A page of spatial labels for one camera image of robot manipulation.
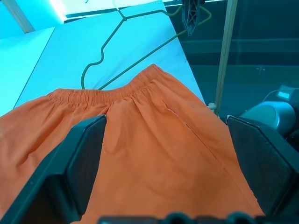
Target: elastic waistband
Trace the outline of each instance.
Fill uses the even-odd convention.
[[[116,100],[133,95],[136,91],[140,90],[150,81],[162,74],[163,71],[153,64],[141,71],[129,84],[115,90],[57,89],[52,93],[49,93],[48,97],[61,103],[88,105],[110,104]]]

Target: orange fabric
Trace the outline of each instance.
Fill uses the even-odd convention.
[[[0,118],[0,217],[79,121],[107,115],[100,167],[81,223],[102,215],[261,214],[228,128],[155,65],[112,90],[56,90]]]

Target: fluorescent light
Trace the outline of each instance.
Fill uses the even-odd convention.
[[[64,4],[61,2],[61,0],[50,0],[50,3],[52,5],[54,11],[58,15],[59,19],[61,20],[61,22],[66,21],[67,20],[67,18],[65,17],[66,10],[65,10]]]

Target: wire hanger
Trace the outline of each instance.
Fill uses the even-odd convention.
[[[146,15],[151,15],[151,14],[156,14],[156,13],[163,13],[169,17],[171,16],[175,16],[176,14],[179,13],[179,11],[184,7],[184,5],[181,5],[174,13],[168,13],[162,9],[159,10],[155,10],[152,12],[147,12],[147,13],[140,13],[140,14],[136,14],[136,15],[131,15],[131,16],[124,16],[123,13],[119,10],[119,8],[116,7],[117,11],[119,12],[119,14],[122,16],[122,20],[121,22],[117,25],[117,27],[114,29],[114,31],[111,33],[111,35],[107,38],[107,40],[104,42],[104,44],[101,47],[101,59],[98,62],[93,62],[88,64],[81,76],[81,87],[82,89],[85,89],[84,86],[84,78],[86,75],[87,70],[89,69],[89,67],[93,66],[93,65],[98,65],[101,64],[104,60],[104,48],[106,47],[106,45],[108,44],[108,42],[111,40],[111,38],[114,36],[114,34],[117,32],[117,30],[119,29],[119,27],[121,27],[121,25],[123,24],[123,22],[127,21],[128,19],[132,19],[132,18],[136,18],[136,17],[140,17],[140,16],[146,16]],[[204,19],[203,21],[199,22],[197,24],[197,26],[207,22],[211,17],[212,14],[210,13],[210,11],[208,11],[207,9],[205,9],[204,7],[200,6],[200,9],[202,9],[205,13],[208,14],[208,17],[206,19]],[[166,42],[162,43],[159,47],[155,48],[154,50],[152,50],[150,53],[148,53],[147,55],[145,55],[144,57],[142,57],[141,59],[139,59],[137,62],[135,62],[134,64],[132,64],[131,66],[129,66],[128,68],[126,68],[124,71],[122,71],[120,74],[118,74],[117,76],[115,76],[113,79],[111,79],[109,82],[107,82],[106,84],[104,84],[103,86],[101,86],[99,88],[99,90],[104,89],[106,86],[108,86],[109,84],[111,84],[113,81],[115,81],[116,79],[118,79],[120,76],[122,76],[124,73],[126,73],[127,71],[129,71],[131,68],[133,68],[134,66],[136,66],[138,63],[140,63],[141,61],[143,61],[145,58],[149,57],[150,55],[152,55],[153,53],[155,53],[157,50],[161,49],[163,46],[165,46],[166,44],[168,44],[169,42],[171,42],[172,40],[174,40],[175,38],[185,34],[187,32],[187,30],[183,30],[180,33],[174,35],[172,38],[170,38],[169,40],[167,40]]]

